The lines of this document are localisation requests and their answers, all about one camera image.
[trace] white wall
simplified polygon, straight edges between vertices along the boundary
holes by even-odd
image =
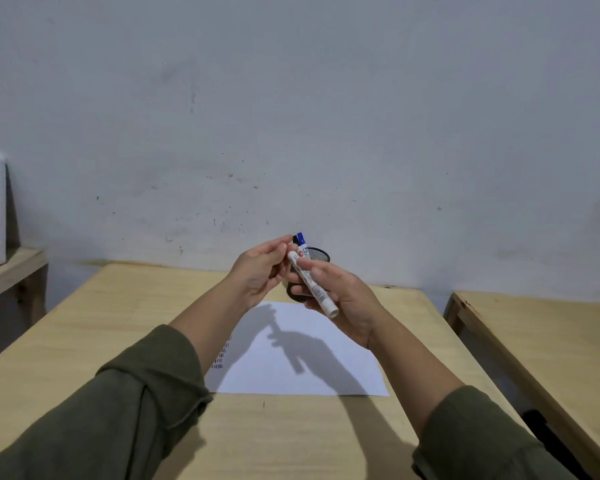
[[[0,0],[54,304],[304,231],[370,282],[600,299],[600,0]]]

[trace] desk surface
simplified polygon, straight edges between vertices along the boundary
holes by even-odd
[[[172,320],[223,276],[104,267],[0,354],[0,450],[101,364]],[[374,291],[460,379],[520,421],[423,293]],[[267,299],[289,301],[282,286]],[[387,386],[390,397],[217,394],[156,478],[415,478],[410,455],[416,435]]]
[[[503,355],[513,379],[547,405],[545,416],[555,412],[552,426],[568,428],[600,460],[600,303],[480,292],[452,300],[462,322]]]
[[[23,281],[33,272],[47,264],[43,250],[17,248],[9,255],[9,260],[0,265],[0,293]]]

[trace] green jacket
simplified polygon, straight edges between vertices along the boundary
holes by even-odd
[[[0,453],[0,479],[150,480],[212,400],[191,343],[160,325]],[[427,479],[572,479],[487,395],[432,413],[413,454]]]

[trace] sheet of paper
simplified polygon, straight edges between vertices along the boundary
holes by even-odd
[[[243,316],[205,381],[211,392],[389,395],[371,352],[291,303],[263,302]]]

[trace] white marker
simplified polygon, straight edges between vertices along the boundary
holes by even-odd
[[[311,273],[309,273],[309,271],[307,271],[306,269],[302,269],[300,266],[298,266],[297,261],[300,258],[300,256],[298,256],[298,253],[296,253],[295,251],[289,251],[287,257],[291,260],[291,264],[293,265],[297,273],[300,275],[300,277],[303,279],[303,281],[307,285],[307,288],[309,288],[309,291],[311,291],[313,297],[320,304],[320,307],[321,309],[323,309],[324,314],[327,315],[331,320],[333,320],[338,314],[339,310],[336,304],[327,294],[327,291],[325,291],[324,288],[322,288],[318,283],[313,281],[313,277],[311,276]]]

